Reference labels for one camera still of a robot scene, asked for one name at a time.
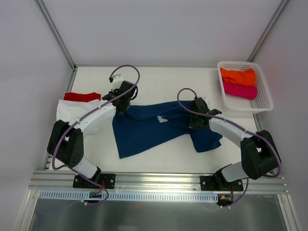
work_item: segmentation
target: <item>white cloth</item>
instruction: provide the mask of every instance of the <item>white cloth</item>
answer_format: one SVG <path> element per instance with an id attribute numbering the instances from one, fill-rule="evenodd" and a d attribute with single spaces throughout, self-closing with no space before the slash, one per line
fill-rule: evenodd
<path id="1" fill-rule="evenodd" d="M 79 117 L 84 115 L 86 112 L 95 108 L 100 100 L 93 100 L 90 102 L 75 102 L 68 100 L 59 100 L 57 106 L 56 119 L 68 122 L 71 120 L 77 120 Z M 95 128 L 90 135 L 97 135 L 98 127 Z"/>

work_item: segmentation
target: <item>orange cloth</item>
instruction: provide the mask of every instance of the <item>orange cloth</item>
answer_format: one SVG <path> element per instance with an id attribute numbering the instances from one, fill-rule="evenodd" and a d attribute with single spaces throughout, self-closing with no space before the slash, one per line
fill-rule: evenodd
<path id="1" fill-rule="evenodd" d="M 252 68 L 246 71 L 227 71 L 220 69 L 221 77 L 226 83 L 237 83 L 245 86 L 254 86 L 257 83 L 257 77 Z"/>

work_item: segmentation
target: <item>small connector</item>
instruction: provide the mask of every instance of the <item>small connector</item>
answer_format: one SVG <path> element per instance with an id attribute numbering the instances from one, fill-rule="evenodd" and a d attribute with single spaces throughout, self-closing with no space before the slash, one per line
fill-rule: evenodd
<path id="1" fill-rule="evenodd" d="M 89 198 L 101 198 L 102 197 L 102 192 L 95 193 L 95 192 L 90 192 Z"/>

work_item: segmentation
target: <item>red cloth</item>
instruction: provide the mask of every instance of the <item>red cloth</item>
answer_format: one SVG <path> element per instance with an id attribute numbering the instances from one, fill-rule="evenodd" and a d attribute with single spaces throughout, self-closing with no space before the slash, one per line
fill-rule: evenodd
<path id="1" fill-rule="evenodd" d="M 222 82 L 226 94 L 234 95 L 248 100 L 253 100 L 257 96 L 256 86 L 244 86 L 235 83 L 226 83 L 224 80 Z"/>
<path id="2" fill-rule="evenodd" d="M 220 68 L 221 77 L 226 83 L 236 83 L 245 86 L 254 86 L 257 76 L 252 68 L 245 71 L 227 71 Z"/>
<path id="3" fill-rule="evenodd" d="M 65 93 L 64 100 L 75 101 L 75 102 L 90 102 L 92 100 L 101 100 L 101 94 L 90 93 L 90 94 L 78 94 L 78 93 Z"/>

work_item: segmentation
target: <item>white wall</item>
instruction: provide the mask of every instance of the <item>white wall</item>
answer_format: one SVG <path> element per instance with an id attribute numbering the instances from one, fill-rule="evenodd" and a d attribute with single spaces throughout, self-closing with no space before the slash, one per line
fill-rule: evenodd
<path id="1" fill-rule="evenodd" d="M 33 0 L 0 1 L 0 230 L 13 229 L 71 70 Z"/>
<path id="2" fill-rule="evenodd" d="M 45 0 L 76 64 L 246 61 L 281 0 Z"/>
<path id="3" fill-rule="evenodd" d="M 275 139 L 303 230 L 308 226 L 307 11 L 307 0 L 290 1 L 254 60 L 265 73 L 274 102 L 274 109 L 259 118 Z"/>

